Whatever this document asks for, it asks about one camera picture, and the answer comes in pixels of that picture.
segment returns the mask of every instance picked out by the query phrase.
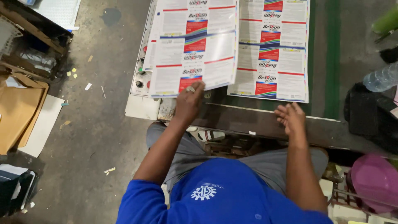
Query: white gear logo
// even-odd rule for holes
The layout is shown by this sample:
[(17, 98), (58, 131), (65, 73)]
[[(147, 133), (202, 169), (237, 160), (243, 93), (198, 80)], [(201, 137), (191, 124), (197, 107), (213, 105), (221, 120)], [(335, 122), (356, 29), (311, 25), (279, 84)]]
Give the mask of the white gear logo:
[(206, 186), (201, 186), (200, 188), (196, 188), (196, 190), (192, 192), (191, 198), (195, 198), (195, 200), (198, 200), (198, 198), (200, 198), (200, 200), (204, 199), (209, 200), (210, 196), (214, 197), (214, 194), (216, 193), (217, 192), (215, 188), (206, 185)]

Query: plastic bottle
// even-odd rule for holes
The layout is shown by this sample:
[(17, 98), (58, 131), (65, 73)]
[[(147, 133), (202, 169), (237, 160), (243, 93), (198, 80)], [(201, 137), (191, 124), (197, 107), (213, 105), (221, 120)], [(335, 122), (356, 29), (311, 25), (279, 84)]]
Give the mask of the plastic bottle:
[(398, 62), (367, 74), (363, 78), (363, 84), (372, 92), (383, 92), (398, 85)]

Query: black knob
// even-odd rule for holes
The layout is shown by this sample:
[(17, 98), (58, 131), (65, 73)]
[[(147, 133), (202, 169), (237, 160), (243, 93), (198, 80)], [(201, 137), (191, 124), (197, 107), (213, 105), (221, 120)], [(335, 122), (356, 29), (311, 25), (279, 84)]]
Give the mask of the black knob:
[(144, 86), (144, 84), (141, 82), (141, 81), (136, 81), (135, 82), (135, 85), (137, 86), (137, 87), (143, 87)]

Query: blue shirt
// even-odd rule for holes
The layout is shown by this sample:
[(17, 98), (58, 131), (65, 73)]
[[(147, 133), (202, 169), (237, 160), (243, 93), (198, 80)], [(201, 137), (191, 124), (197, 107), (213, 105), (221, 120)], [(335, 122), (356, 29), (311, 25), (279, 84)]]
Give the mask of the blue shirt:
[(238, 160), (210, 159), (173, 188), (170, 209), (160, 186), (132, 180), (122, 198), (117, 224), (258, 223), (332, 224), (327, 215), (303, 211), (270, 189)]

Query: man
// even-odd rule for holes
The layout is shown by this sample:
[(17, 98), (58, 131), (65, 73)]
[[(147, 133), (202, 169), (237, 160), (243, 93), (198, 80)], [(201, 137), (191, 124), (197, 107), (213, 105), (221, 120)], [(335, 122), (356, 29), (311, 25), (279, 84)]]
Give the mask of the man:
[(287, 149), (241, 159), (211, 157), (185, 132), (204, 87), (196, 82), (180, 93), (168, 127), (155, 122), (148, 128), (149, 151), (127, 187), (116, 223), (332, 223), (318, 183), (328, 157), (308, 148), (298, 104), (275, 110), (289, 136)]

